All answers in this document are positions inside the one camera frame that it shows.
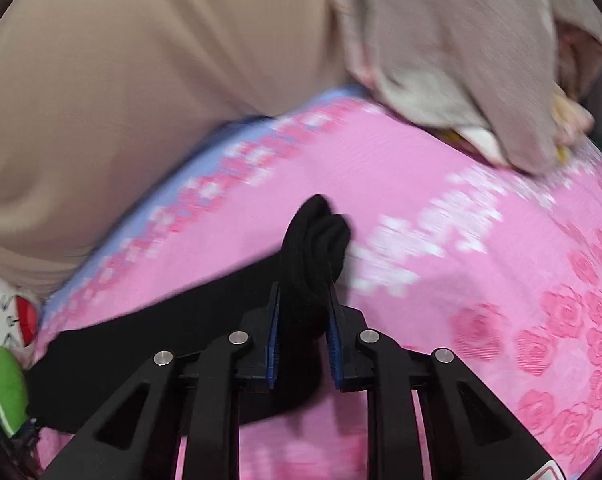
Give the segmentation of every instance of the person's leg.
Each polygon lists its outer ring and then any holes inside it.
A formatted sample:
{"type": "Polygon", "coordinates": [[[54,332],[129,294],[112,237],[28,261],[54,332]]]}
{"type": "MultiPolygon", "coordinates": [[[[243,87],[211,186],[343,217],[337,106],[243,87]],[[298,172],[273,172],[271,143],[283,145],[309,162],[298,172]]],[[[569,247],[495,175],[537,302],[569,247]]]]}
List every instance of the person's leg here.
{"type": "Polygon", "coordinates": [[[15,0],[0,22],[0,274],[47,294],[224,121],[345,80],[327,0],[15,0]]]}

